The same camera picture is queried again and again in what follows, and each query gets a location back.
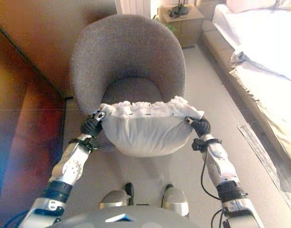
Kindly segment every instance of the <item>wooden nightstand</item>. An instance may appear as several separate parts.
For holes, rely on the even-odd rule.
[[[190,8],[187,15],[178,18],[171,18],[169,12],[172,7],[161,6],[158,9],[158,18],[161,23],[174,26],[174,35],[182,47],[191,46],[197,43],[201,33],[204,16],[194,5],[186,5]]]

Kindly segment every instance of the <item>robot forearm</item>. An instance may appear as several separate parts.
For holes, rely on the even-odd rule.
[[[97,149],[94,137],[102,129],[100,121],[104,116],[104,113],[98,112],[82,124],[82,134],[69,142],[41,197],[35,200],[19,228],[44,228],[60,221],[70,191],[82,175],[84,163]]]
[[[228,160],[221,142],[210,135],[210,124],[206,119],[195,121],[189,117],[186,121],[195,129],[199,139],[194,139],[193,150],[205,152],[205,162],[210,179],[217,189],[225,216],[225,227],[264,228],[252,202],[241,188],[235,167]]]

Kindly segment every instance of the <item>carpet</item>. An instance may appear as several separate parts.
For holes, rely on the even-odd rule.
[[[238,126],[256,153],[284,200],[291,208],[291,169],[270,144],[259,123],[254,121]]]

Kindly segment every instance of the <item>gray armchair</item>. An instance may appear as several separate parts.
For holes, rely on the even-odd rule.
[[[82,31],[72,56],[71,78],[85,114],[101,103],[167,102],[184,95],[184,56],[162,24],[138,15],[113,15]]]

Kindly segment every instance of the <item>black strap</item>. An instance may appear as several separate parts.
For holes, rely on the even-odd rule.
[[[79,143],[81,146],[84,146],[90,151],[97,150],[99,148],[94,138],[86,138],[84,141],[76,138],[70,140],[68,143]]]
[[[219,139],[209,139],[207,141],[204,141],[202,139],[194,139],[192,143],[192,149],[194,151],[200,151],[201,153],[203,153],[207,150],[208,145],[211,143],[222,144],[222,141],[220,141]]]

